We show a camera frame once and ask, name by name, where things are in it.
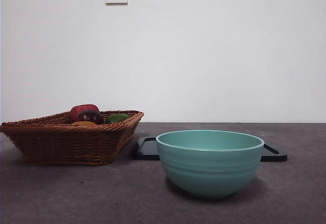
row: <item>wicker basket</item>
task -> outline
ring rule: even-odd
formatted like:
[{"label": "wicker basket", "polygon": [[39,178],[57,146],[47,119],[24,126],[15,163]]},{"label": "wicker basket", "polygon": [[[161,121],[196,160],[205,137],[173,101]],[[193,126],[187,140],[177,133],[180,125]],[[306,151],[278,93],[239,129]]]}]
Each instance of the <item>wicker basket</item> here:
[{"label": "wicker basket", "polygon": [[3,132],[28,164],[105,165],[133,138],[144,113],[135,110],[101,111],[103,118],[125,113],[123,122],[94,126],[68,124],[69,112],[2,123]]}]

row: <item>ceramic bowl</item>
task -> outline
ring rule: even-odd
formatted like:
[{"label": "ceramic bowl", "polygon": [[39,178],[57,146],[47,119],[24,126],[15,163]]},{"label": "ceramic bowl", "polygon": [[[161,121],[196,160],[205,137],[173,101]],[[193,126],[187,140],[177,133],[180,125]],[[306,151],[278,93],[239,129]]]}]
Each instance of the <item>ceramic bowl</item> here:
[{"label": "ceramic bowl", "polygon": [[156,137],[159,158],[178,187],[204,198],[224,198],[257,171],[264,141],[249,134],[185,130]]}]

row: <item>black cutting board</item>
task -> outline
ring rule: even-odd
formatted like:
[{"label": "black cutting board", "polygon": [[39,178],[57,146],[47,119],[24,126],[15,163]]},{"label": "black cutting board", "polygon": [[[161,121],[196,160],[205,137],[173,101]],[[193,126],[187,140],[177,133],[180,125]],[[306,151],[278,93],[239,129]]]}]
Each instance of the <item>black cutting board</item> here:
[{"label": "black cutting board", "polygon": [[[159,160],[156,139],[154,136],[142,137],[133,149],[133,156],[140,160]],[[287,153],[270,143],[264,144],[264,150],[260,161],[285,161]]]}]

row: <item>gray floor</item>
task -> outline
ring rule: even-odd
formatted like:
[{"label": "gray floor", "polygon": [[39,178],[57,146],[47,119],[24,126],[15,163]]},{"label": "gray floor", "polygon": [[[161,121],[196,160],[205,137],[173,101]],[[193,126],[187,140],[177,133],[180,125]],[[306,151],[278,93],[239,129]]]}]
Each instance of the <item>gray floor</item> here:
[{"label": "gray floor", "polygon": [[[181,129],[253,134],[288,152],[223,200],[197,199],[159,161],[134,160],[138,138]],[[106,166],[27,166],[1,141],[1,223],[326,223],[326,124],[140,123]]]}]

